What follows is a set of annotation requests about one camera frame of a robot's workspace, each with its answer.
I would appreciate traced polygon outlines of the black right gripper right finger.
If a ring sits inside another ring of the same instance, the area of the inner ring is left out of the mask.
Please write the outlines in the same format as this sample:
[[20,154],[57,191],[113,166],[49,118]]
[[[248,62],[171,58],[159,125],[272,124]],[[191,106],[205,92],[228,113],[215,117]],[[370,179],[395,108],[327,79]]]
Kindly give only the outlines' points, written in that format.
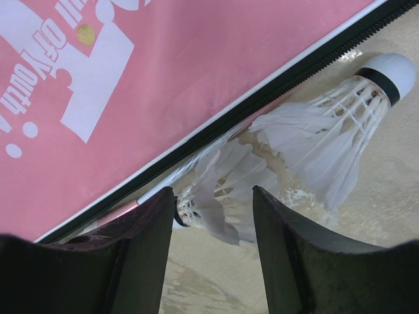
[[333,232],[253,189],[270,313],[417,313],[418,241],[383,248]]

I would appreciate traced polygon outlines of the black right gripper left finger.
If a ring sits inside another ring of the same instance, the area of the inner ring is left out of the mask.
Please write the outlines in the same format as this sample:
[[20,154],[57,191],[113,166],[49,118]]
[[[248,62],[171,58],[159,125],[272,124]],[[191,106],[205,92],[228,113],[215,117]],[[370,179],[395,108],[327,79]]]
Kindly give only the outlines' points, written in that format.
[[173,190],[67,243],[1,236],[2,313],[158,313]]

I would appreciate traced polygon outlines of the white feather shuttlecock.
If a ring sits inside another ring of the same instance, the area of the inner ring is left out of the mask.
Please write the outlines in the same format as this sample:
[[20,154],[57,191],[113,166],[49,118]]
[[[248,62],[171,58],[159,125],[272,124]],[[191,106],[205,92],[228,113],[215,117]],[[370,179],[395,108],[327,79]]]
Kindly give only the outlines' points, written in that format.
[[269,192],[278,176],[238,139],[213,147],[194,168],[193,181],[177,195],[177,221],[229,245],[256,245],[253,187]]
[[409,58],[379,54],[318,98],[258,116],[249,131],[282,157],[318,202],[336,211],[357,183],[361,155],[377,127],[415,81]]

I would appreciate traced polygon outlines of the pink racket under bag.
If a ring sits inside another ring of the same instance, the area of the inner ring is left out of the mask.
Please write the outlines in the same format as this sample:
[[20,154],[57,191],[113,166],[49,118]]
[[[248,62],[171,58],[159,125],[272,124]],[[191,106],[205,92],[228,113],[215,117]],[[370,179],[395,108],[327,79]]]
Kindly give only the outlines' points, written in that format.
[[287,96],[287,93],[284,96],[280,96],[278,99],[271,101],[268,105],[265,105],[262,109],[259,109],[256,113],[252,114],[249,118],[246,118],[243,122],[238,123],[233,128],[229,129],[226,133],[220,135],[217,139],[212,141],[210,144],[200,149],[197,153],[194,153],[191,157],[188,157],[178,168],[173,170],[171,173],[164,176],[164,178],[154,185],[150,190],[148,190],[140,198],[134,199],[123,205],[118,205],[115,208],[112,208],[110,211],[107,211],[105,214],[100,215],[97,219],[93,220],[88,224],[83,230],[81,230],[77,235],[81,236],[82,234],[88,233],[112,220],[118,218],[119,216],[124,215],[125,213],[135,209],[140,206],[142,203],[147,201],[153,195],[155,195],[159,190],[165,186],[173,186],[180,178],[182,178],[186,173],[193,169],[197,163],[216,145],[226,143],[227,141],[235,138],[240,132],[246,129],[259,115],[266,113],[269,109],[273,108],[275,105],[278,105],[280,100]]

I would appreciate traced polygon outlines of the pink racket cover bag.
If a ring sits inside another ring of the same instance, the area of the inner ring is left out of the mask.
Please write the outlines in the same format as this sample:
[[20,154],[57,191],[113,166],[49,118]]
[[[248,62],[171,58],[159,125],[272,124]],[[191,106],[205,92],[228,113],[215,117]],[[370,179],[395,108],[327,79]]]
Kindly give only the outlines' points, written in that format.
[[415,1],[2,1],[1,233],[50,242]]

